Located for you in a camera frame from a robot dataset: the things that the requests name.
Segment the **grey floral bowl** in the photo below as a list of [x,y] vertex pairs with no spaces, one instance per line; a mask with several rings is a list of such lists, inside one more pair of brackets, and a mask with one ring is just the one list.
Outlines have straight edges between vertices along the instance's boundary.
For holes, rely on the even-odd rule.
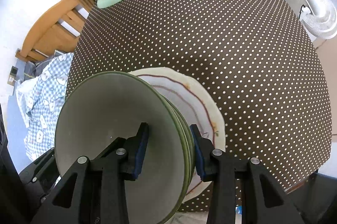
[[166,223],[181,203],[156,193],[159,160],[152,158],[151,135],[182,135],[182,127],[166,100],[146,81],[129,73],[103,72],[82,81],[66,98],[55,130],[58,170],[64,175],[81,156],[94,159],[116,138],[130,138],[142,122],[149,138],[142,171],[126,182],[131,223]]

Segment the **round yellow floral plate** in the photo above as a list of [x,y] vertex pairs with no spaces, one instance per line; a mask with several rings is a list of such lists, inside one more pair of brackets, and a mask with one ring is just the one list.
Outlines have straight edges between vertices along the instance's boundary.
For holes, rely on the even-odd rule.
[[167,67],[153,67],[132,72],[150,84],[180,120],[183,135],[163,131],[151,135],[152,158],[159,160],[156,193],[164,194],[169,202],[191,200],[208,188],[193,167],[194,147],[188,126],[196,124],[202,137],[216,148],[225,146],[225,122],[216,103],[205,88],[194,78]]

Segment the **red patterned white plate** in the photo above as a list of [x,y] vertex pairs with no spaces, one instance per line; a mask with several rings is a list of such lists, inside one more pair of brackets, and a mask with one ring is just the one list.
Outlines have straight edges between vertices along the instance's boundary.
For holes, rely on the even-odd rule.
[[188,125],[196,124],[204,138],[216,148],[226,145],[224,121],[217,105],[195,79],[167,68],[143,69],[133,74],[156,85],[184,116]]

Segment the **blue checked bedding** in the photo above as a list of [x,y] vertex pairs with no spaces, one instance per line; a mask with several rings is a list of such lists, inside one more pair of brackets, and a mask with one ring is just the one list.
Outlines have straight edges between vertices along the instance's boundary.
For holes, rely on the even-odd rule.
[[26,155],[34,161],[54,147],[56,123],[65,102],[74,54],[66,53],[37,65],[34,75],[15,90],[27,133]]

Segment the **brown polka dot tablecloth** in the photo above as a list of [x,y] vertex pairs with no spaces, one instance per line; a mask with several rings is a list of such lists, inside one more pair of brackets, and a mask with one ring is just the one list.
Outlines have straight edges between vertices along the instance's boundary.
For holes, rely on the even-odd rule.
[[96,73],[161,66],[202,84],[225,120],[227,152],[259,158],[285,190],[329,159],[326,77],[285,0],[123,0],[93,7],[67,91]]

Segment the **white fan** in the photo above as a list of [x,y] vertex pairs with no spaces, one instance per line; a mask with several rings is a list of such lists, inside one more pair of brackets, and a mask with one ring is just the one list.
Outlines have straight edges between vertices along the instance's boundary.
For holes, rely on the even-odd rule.
[[330,0],[304,0],[299,20],[308,32],[317,38],[336,36],[336,7]]

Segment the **wall socket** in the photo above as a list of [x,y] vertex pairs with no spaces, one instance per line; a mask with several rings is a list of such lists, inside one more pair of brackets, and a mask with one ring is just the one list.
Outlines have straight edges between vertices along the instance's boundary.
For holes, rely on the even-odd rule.
[[15,83],[17,82],[17,74],[18,74],[18,68],[15,66],[11,67],[9,78],[7,80],[7,83],[11,86],[15,86]]

